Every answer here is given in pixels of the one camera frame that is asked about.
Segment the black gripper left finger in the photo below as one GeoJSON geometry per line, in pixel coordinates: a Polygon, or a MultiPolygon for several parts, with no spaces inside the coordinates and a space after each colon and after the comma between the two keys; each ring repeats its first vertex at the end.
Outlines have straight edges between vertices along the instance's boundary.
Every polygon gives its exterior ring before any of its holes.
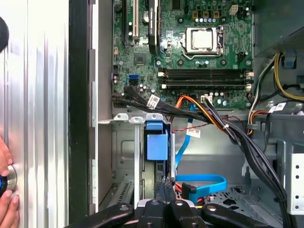
{"type": "Polygon", "coordinates": [[[68,228],[162,228],[166,195],[164,182],[154,184],[154,198],[138,202],[137,207],[128,203],[117,203],[78,222],[68,228]]]}

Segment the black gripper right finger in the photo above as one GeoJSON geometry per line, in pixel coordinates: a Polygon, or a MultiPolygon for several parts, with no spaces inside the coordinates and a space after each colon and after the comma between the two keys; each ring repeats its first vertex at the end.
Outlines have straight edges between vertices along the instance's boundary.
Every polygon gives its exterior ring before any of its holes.
{"type": "Polygon", "coordinates": [[[175,199],[174,178],[166,178],[169,187],[169,205],[166,222],[169,228],[269,228],[268,224],[225,208],[219,204],[209,203],[198,210],[188,202],[175,199]]]}

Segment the person's hand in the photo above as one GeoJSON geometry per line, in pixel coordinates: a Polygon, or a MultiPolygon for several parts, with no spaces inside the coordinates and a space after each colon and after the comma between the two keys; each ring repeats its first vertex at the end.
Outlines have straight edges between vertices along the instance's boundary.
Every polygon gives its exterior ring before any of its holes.
{"type": "MultiPolygon", "coordinates": [[[[7,177],[8,166],[13,163],[12,155],[3,141],[0,139],[0,175],[7,177]]],[[[12,196],[12,190],[5,190],[0,197],[0,227],[17,228],[19,226],[19,195],[12,196]]]]}

